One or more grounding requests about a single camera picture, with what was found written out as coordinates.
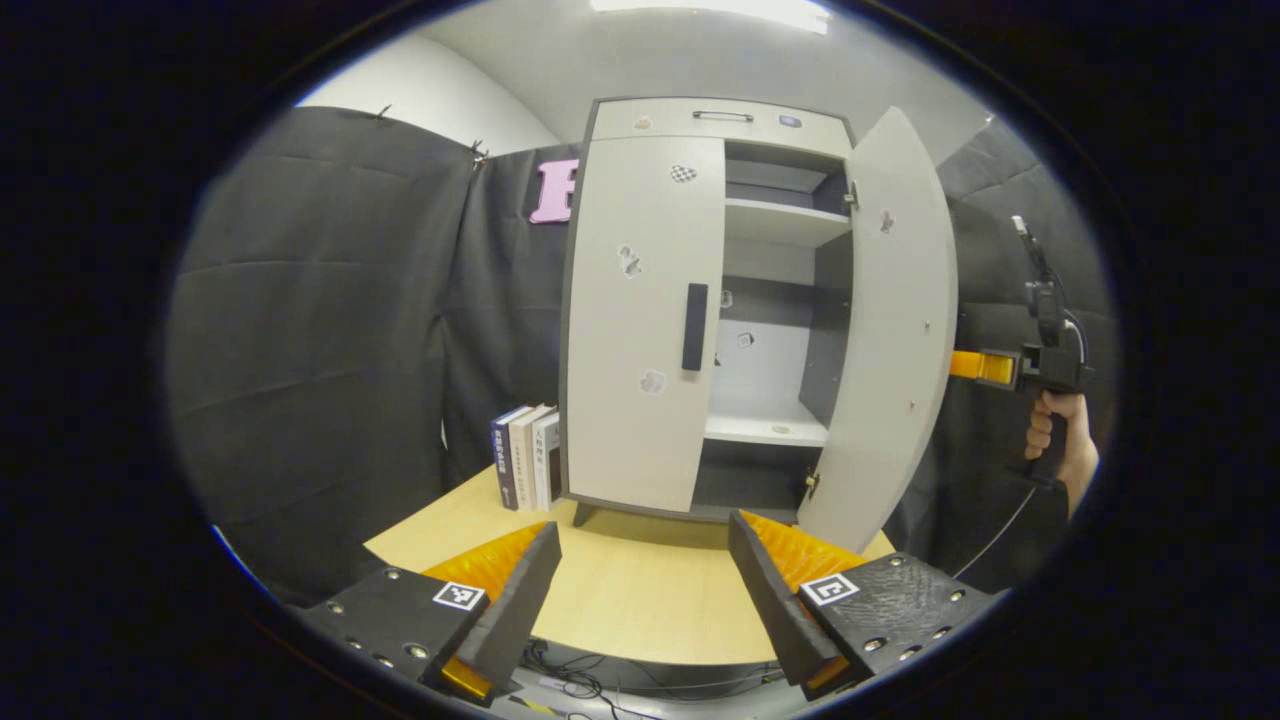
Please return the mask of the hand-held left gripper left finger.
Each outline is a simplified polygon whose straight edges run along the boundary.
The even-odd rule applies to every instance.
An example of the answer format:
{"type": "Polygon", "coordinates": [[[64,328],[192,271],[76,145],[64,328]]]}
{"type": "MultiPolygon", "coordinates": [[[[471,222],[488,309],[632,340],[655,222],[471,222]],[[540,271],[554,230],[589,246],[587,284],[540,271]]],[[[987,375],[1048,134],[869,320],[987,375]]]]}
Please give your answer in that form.
{"type": "Polygon", "coordinates": [[[300,618],[406,682],[493,701],[520,688],[515,669],[561,559],[557,523],[536,521],[425,571],[378,568],[300,618]]]}

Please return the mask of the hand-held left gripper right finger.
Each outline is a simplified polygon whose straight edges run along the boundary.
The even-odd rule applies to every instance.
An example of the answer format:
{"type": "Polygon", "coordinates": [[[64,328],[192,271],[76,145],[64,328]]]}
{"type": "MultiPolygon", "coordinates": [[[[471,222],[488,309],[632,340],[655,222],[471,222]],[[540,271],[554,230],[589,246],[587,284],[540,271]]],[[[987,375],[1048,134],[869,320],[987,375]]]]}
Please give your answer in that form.
{"type": "Polygon", "coordinates": [[[864,559],[733,510],[728,550],[790,685],[809,701],[895,673],[1005,597],[908,553],[864,559]]]}

